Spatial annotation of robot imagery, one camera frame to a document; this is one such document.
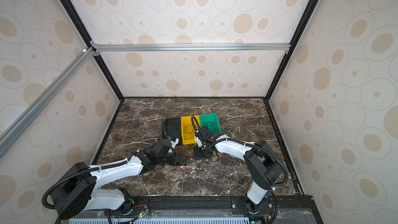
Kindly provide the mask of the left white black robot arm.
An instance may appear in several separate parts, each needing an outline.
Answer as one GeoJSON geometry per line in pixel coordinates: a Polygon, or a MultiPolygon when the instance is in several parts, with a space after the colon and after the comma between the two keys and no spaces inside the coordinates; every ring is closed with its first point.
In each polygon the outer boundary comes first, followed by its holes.
{"type": "Polygon", "coordinates": [[[78,162],[44,193],[41,204],[56,210],[61,220],[84,211],[122,209],[131,202],[128,192],[125,189],[103,189],[104,185],[145,174],[159,166],[179,167],[185,162],[185,155],[178,153],[174,142],[169,139],[158,139],[150,147],[117,162],[96,166],[78,162]]]}

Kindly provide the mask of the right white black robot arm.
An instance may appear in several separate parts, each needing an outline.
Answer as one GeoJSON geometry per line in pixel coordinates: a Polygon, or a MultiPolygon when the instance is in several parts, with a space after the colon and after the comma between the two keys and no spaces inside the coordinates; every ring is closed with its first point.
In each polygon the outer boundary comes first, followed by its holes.
{"type": "Polygon", "coordinates": [[[213,134],[206,126],[194,128],[194,140],[197,143],[194,154],[198,159],[210,157],[217,151],[246,163],[253,183],[246,194],[245,208],[251,213],[259,210],[263,199],[276,187],[284,186],[289,181],[284,163],[264,140],[244,142],[224,133],[213,134]]]}

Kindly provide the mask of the green plastic bin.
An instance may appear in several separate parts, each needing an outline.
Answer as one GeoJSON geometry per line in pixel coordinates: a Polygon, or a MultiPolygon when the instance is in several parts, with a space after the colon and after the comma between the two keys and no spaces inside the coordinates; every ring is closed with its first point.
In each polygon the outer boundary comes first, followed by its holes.
{"type": "Polygon", "coordinates": [[[217,114],[199,115],[201,126],[206,126],[212,134],[221,132],[217,114]]]}

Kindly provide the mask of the yellow plastic bin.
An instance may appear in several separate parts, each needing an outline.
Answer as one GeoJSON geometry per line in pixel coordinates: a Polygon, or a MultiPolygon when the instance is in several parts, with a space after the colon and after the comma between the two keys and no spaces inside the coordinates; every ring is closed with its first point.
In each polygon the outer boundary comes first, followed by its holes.
{"type": "Polygon", "coordinates": [[[181,137],[183,145],[196,144],[195,130],[192,125],[191,116],[184,116],[180,118],[181,121],[181,137]]]}

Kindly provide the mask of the black plastic bin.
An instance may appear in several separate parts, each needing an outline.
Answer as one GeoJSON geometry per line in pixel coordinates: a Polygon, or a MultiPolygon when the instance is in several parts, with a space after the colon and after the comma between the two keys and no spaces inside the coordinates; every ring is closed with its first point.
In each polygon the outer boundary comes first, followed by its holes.
{"type": "Polygon", "coordinates": [[[165,118],[163,119],[162,124],[163,124],[162,136],[166,139],[171,137],[173,141],[176,141],[176,139],[178,139],[177,145],[182,145],[180,117],[165,118]]]}

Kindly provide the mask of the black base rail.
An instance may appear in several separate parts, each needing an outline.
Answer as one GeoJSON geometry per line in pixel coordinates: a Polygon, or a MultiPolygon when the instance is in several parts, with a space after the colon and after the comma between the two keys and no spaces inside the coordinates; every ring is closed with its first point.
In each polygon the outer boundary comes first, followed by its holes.
{"type": "Polygon", "coordinates": [[[311,196],[263,199],[257,211],[244,197],[136,197],[126,215],[118,211],[86,211],[66,224],[321,224],[311,196]]]}

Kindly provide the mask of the horizontal aluminium rail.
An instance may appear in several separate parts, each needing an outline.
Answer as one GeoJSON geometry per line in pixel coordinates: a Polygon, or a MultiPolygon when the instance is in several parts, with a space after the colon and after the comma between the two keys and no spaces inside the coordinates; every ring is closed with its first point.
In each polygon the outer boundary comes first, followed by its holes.
{"type": "Polygon", "coordinates": [[[151,52],[151,51],[244,51],[289,50],[288,43],[270,44],[145,44],[145,45],[94,45],[99,52],[151,52]]]}

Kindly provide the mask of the left diagonal aluminium rail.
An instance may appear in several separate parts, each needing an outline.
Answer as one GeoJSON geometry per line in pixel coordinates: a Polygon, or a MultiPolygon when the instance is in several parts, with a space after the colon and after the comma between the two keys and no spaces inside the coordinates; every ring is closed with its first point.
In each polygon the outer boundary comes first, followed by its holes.
{"type": "Polygon", "coordinates": [[[1,157],[3,157],[24,131],[32,124],[44,108],[62,90],[94,50],[87,47],[83,52],[47,87],[42,94],[9,126],[1,135],[1,157]]]}

